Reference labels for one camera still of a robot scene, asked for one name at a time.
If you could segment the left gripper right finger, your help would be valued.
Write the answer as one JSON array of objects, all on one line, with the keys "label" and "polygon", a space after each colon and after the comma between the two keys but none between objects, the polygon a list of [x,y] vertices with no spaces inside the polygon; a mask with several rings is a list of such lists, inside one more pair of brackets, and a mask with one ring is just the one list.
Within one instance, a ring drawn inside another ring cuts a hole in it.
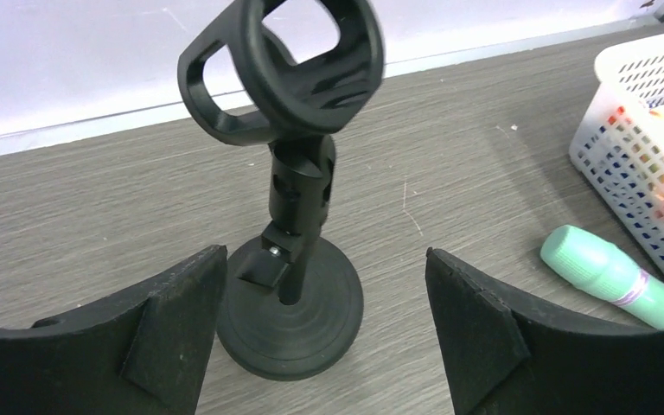
[{"label": "left gripper right finger", "polygon": [[425,282],[457,414],[664,414],[664,331],[587,316],[442,249]]}]

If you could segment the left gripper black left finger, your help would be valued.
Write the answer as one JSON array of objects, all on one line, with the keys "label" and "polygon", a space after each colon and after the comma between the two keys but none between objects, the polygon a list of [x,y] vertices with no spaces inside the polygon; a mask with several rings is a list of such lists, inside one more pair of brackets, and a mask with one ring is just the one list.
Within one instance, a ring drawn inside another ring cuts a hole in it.
[{"label": "left gripper black left finger", "polygon": [[0,329],[0,414],[192,414],[227,249],[209,246],[107,297]]}]

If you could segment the mint green microphone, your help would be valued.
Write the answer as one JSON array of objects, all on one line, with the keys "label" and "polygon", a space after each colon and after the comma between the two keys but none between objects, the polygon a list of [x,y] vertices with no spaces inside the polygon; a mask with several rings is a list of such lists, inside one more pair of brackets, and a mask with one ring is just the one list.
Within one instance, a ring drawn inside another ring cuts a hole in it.
[{"label": "mint green microphone", "polygon": [[563,225],[546,237],[539,255],[575,288],[664,330],[664,283],[618,246],[582,228]]}]

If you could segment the black mic stand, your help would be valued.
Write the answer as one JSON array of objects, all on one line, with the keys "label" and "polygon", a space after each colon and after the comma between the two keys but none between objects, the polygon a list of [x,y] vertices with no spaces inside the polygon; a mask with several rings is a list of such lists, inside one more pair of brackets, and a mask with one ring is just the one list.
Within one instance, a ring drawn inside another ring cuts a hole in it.
[{"label": "black mic stand", "polygon": [[192,119],[232,146],[271,155],[270,223],[228,260],[217,324],[246,371],[304,380],[336,364],[364,315],[360,277],[322,236],[343,129],[380,87],[384,45],[366,1],[323,3],[339,31],[330,50],[297,62],[265,26],[276,1],[234,1],[182,51],[177,81]]}]

